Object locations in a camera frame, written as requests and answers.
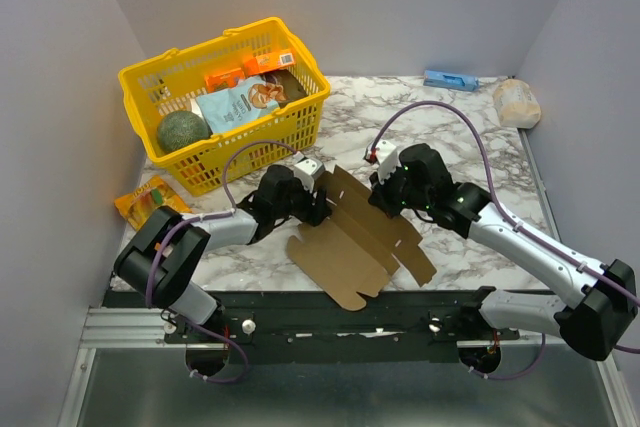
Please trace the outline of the brown cardboard box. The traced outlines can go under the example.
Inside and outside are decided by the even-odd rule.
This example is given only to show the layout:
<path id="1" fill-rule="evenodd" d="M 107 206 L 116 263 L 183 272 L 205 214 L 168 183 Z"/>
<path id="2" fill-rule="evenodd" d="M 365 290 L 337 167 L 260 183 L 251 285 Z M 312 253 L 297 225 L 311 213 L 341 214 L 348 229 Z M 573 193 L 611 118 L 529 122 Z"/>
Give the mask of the brown cardboard box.
<path id="1" fill-rule="evenodd" d="M 342 309 L 359 311 L 405 267 L 419 286 L 436 268 L 420 248 L 422 236 L 403 217 L 370 205 L 371 191 L 343 168 L 322 174 L 332 213 L 317 227 L 298 226 L 286 253 Z"/>

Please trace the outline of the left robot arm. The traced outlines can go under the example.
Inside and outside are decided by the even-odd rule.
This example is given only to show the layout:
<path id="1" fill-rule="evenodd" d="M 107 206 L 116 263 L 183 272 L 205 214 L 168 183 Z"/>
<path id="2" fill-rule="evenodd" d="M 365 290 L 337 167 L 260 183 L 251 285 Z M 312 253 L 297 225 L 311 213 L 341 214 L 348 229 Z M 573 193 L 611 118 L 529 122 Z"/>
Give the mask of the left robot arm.
<path id="1" fill-rule="evenodd" d="M 271 165 L 256 190 L 235 207 L 206 214 L 156 209 L 123 248 L 114 274 L 161 308 L 187 321 L 201 342 L 223 332 L 224 307 L 193 280 L 204 254 L 229 246 L 260 242 L 287 220 L 320 225 L 331 214 L 326 189 L 316 181 L 325 167 L 304 157 L 291 167 Z"/>

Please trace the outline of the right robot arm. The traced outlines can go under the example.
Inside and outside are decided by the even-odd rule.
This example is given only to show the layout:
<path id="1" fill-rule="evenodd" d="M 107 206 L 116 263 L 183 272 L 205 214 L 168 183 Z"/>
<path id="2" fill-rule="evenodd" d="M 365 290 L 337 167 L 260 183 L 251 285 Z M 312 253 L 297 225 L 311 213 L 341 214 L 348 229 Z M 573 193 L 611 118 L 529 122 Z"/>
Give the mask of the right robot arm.
<path id="1" fill-rule="evenodd" d="M 487 190 L 453 181 L 440 154 L 426 144 L 399 150 L 382 141 L 364 158 L 377 167 L 369 202 L 388 217 L 411 210 L 498 252 L 549 288 L 547 294 L 481 289 L 459 317 L 467 336 L 480 339 L 494 328 L 534 331 L 559 337 L 595 361 L 616 349 L 638 313 L 629 265 L 582 255 L 523 222 Z"/>

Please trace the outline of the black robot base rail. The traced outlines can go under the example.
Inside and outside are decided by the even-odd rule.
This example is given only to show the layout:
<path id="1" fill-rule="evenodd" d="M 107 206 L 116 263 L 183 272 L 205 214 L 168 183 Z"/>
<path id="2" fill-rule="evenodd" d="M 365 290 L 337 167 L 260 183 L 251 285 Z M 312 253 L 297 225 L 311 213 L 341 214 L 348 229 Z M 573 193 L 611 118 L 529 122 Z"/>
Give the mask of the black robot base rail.
<path id="1" fill-rule="evenodd" d="M 358 312 L 340 308 L 321 292 L 219 292 L 225 308 L 211 326 L 231 340 L 219 344 L 173 314 L 154 309 L 163 320 L 163 341 L 186 347 L 202 369 L 244 365 L 350 364 L 427 361 L 492 363 L 498 341 L 519 337 L 472 313 L 474 291 L 383 292 Z"/>

